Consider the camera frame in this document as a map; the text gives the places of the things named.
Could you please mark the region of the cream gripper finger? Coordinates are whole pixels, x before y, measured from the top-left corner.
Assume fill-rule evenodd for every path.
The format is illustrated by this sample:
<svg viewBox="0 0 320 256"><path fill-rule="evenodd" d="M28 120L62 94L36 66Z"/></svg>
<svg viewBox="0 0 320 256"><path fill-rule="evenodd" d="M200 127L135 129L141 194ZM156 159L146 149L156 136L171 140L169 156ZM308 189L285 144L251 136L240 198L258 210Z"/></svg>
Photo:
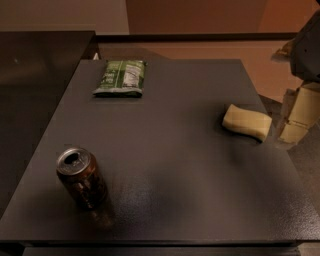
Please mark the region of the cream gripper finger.
<svg viewBox="0 0 320 256"><path fill-rule="evenodd" d="M303 83L296 91L290 115L281 115L278 126L278 139L288 144L298 143L320 118L320 84Z"/></svg>
<svg viewBox="0 0 320 256"><path fill-rule="evenodd" d="M291 113L291 110L294 106L296 100L296 90L287 89L285 95L283 96L281 115L288 117Z"/></svg>

